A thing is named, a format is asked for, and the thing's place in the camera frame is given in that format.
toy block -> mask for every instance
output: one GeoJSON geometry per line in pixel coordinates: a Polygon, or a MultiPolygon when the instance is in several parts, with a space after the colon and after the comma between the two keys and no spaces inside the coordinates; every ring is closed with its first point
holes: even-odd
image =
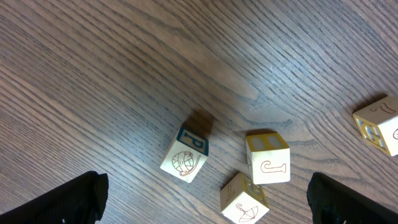
{"type": "Polygon", "coordinates": [[[220,192],[221,212],[234,223],[256,223],[268,211],[264,189],[238,173],[220,192]]]}
{"type": "Polygon", "coordinates": [[[209,155],[209,142],[191,131],[180,128],[167,149],[160,168],[190,183],[209,155]]]}
{"type": "Polygon", "coordinates": [[[247,136],[246,154],[255,184],[290,181],[290,148],[279,134],[247,136]]]}
{"type": "Polygon", "coordinates": [[[362,137],[389,156],[398,154],[398,100],[387,96],[353,114],[362,137]]]}

letter block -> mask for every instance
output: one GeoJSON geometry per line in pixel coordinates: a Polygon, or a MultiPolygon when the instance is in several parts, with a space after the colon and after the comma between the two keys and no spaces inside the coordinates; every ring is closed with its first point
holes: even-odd
{"type": "Polygon", "coordinates": [[[209,155],[208,140],[180,128],[167,149],[160,168],[190,183],[209,155]]]}
{"type": "Polygon", "coordinates": [[[279,134],[247,136],[246,154],[255,184],[290,181],[290,148],[279,134]]]}
{"type": "Polygon", "coordinates": [[[362,137],[389,156],[398,154],[398,100],[387,96],[353,114],[362,137]]]}
{"type": "Polygon", "coordinates": [[[220,192],[221,212],[234,223],[256,223],[268,211],[264,189],[239,173],[220,192]]]}

wooden table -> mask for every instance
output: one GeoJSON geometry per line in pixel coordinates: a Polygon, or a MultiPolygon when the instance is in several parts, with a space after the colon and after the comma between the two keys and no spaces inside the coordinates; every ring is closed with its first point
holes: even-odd
{"type": "Polygon", "coordinates": [[[88,171],[101,223],[229,223],[220,188],[244,137],[272,129],[292,179],[259,223],[311,223],[323,172],[398,212],[398,158],[352,112],[398,95],[398,4],[385,0],[0,1],[0,213],[88,171]],[[178,127],[210,137],[191,184],[159,169],[178,127]]]}

wood grain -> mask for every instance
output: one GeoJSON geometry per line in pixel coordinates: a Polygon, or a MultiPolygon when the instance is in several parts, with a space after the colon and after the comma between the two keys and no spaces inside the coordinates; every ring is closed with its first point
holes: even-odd
{"type": "Polygon", "coordinates": [[[311,223],[324,172],[398,212],[398,162],[352,112],[398,96],[393,0],[0,0],[0,213],[88,171],[102,223],[228,223],[220,189],[244,137],[272,129],[292,179],[259,223],[311,223]],[[178,127],[210,132],[191,184],[159,169],[178,127]]]}

